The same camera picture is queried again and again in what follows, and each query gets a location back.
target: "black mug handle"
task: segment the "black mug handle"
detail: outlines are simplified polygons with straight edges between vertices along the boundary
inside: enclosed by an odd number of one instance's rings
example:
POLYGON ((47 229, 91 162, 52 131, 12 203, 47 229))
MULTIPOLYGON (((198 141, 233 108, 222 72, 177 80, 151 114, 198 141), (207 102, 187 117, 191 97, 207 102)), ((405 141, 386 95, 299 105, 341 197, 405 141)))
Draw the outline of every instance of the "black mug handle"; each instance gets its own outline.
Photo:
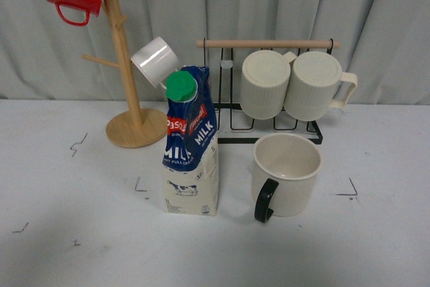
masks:
POLYGON ((264 183, 255 203, 255 220, 261 223, 266 223, 270 219, 273 214, 273 210, 269 208, 269 204, 278 185, 279 183, 277 181, 270 178, 268 178, 264 183))

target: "red mug handle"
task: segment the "red mug handle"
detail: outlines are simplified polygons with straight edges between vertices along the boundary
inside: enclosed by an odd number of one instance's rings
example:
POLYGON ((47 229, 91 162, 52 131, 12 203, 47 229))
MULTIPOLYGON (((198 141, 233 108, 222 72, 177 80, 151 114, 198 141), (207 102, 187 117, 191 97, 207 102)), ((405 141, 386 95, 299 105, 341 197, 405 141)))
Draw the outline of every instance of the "red mug handle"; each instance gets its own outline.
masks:
POLYGON ((89 10, 88 9, 81 9, 81 8, 78 8, 78 9, 80 9, 80 10, 82 10, 82 11, 84 11, 85 12, 85 21, 84 22, 81 22, 81 23, 77 23, 77 22, 72 22, 71 20, 68 20, 63 14, 62 14, 62 12, 61 12, 61 8, 60 8, 60 6, 61 5, 67 5, 66 3, 56 3, 55 4, 55 7, 56 7, 56 10, 57 10, 57 12, 58 12, 58 14, 60 15, 60 17, 61 17, 61 19, 62 20, 64 20, 66 23, 68 23, 68 24, 70 24, 70 25, 74 25, 74 26, 85 26, 85 25, 87 25, 88 24, 88 22, 89 22, 89 10))

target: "green bottle cap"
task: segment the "green bottle cap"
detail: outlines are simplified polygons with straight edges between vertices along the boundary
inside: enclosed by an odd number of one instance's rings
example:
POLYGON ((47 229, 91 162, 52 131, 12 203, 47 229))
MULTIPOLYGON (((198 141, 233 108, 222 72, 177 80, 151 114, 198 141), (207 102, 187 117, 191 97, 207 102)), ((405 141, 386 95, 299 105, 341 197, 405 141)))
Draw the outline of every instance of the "green bottle cap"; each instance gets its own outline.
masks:
POLYGON ((166 96, 172 101, 188 101, 196 93, 196 81, 188 71, 176 71, 166 81, 166 96))

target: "wooden base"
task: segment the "wooden base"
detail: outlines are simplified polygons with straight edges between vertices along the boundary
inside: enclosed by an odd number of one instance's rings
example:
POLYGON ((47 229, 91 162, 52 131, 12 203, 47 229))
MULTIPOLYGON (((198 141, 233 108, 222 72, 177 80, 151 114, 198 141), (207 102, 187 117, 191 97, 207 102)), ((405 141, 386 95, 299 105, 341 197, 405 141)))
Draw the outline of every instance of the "wooden base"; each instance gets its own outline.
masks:
POLYGON ((155 109, 141 108, 143 124, 135 125, 129 111, 118 114, 106 126, 109 140, 123 148, 149 146, 167 133, 166 114, 155 109))

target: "blue label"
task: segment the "blue label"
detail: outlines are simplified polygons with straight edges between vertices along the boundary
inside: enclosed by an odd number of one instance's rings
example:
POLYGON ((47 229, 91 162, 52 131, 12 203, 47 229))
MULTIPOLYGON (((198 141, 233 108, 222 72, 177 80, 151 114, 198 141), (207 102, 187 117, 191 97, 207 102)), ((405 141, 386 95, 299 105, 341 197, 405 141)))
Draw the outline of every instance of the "blue label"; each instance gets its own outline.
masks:
POLYGON ((210 95, 209 68, 183 67, 196 80, 196 96, 187 102, 168 99, 167 144, 163 165, 176 171, 192 171, 202 160, 216 133, 216 113, 210 95))

